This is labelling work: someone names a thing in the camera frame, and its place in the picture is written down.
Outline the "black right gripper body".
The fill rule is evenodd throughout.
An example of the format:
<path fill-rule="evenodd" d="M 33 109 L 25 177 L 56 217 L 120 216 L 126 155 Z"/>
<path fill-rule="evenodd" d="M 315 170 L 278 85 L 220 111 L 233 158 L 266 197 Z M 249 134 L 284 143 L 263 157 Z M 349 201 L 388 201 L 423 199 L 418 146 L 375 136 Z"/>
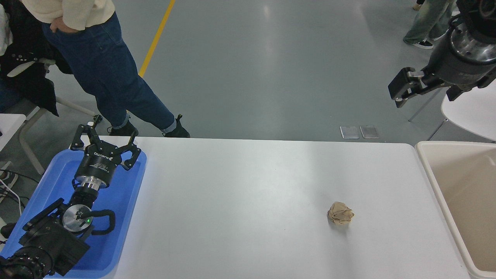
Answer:
<path fill-rule="evenodd" d="M 495 44 L 475 39 L 470 33 L 449 33 L 441 39 L 425 70 L 446 83 L 463 85 L 478 81 L 495 68 Z"/>

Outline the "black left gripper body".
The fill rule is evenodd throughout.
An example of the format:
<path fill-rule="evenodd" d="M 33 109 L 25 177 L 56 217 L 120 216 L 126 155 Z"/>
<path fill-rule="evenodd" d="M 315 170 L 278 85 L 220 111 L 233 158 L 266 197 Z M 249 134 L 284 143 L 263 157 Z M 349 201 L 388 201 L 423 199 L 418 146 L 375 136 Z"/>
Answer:
<path fill-rule="evenodd" d="M 74 178 L 80 183 L 89 177 L 99 179 L 101 183 L 110 183 L 117 166 L 122 162 L 118 151 L 117 146 L 107 142 L 101 142 L 101 145 L 94 143 L 86 146 Z"/>

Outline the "person's right hand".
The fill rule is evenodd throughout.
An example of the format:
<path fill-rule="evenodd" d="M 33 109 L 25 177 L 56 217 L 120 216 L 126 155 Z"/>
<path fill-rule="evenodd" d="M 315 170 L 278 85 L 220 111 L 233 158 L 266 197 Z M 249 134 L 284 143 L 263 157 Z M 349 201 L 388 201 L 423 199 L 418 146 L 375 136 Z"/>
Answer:
<path fill-rule="evenodd" d="M 56 33 L 57 31 L 63 32 L 63 33 L 78 33 L 79 30 L 76 30 L 74 28 L 68 27 L 66 23 L 64 23 L 62 17 L 55 18 L 52 23 L 50 24 L 50 30 L 53 33 Z"/>

